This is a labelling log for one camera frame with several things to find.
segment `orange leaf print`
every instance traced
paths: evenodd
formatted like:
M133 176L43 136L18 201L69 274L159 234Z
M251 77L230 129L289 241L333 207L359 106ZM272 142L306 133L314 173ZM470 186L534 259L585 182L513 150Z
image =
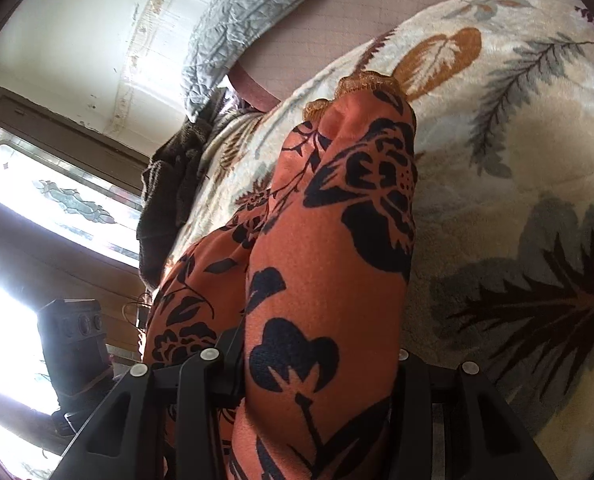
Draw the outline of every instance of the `orange leaf print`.
M407 100L414 101L469 67L480 52L481 33L476 28L462 28L450 37L437 34L410 50L392 76Z

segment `cream floral blanket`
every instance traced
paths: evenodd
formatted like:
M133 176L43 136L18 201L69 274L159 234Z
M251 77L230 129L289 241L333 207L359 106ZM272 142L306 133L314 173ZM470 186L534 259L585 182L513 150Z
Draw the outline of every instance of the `cream floral blanket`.
M594 19L580 0L453 0L343 56L222 140L172 260L265 189L304 105L393 74L418 118L402 344L482 365L561 480L594 470Z

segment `pink mattress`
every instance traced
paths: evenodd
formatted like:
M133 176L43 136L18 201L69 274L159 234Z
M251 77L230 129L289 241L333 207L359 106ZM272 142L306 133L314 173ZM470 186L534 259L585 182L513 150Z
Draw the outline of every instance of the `pink mattress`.
M232 68L237 92L269 111L330 62L446 0L307 0Z

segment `gray quilted blanket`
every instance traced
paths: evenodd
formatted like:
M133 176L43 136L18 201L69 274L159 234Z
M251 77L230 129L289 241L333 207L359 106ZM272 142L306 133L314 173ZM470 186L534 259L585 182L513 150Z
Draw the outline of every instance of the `gray quilted blanket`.
M184 103L191 121L247 47L303 1L212 1L192 32L182 72Z

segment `orange floral garment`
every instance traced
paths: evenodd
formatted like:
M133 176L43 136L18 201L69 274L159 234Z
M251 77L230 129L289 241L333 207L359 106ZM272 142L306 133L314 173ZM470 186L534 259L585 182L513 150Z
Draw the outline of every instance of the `orange floral garment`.
M171 365L246 316L246 397L219 414L238 480L373 478L387 433L414 243L414 113L396 80L364 72L304 119L270 189L187 250L148 323L144 361Z

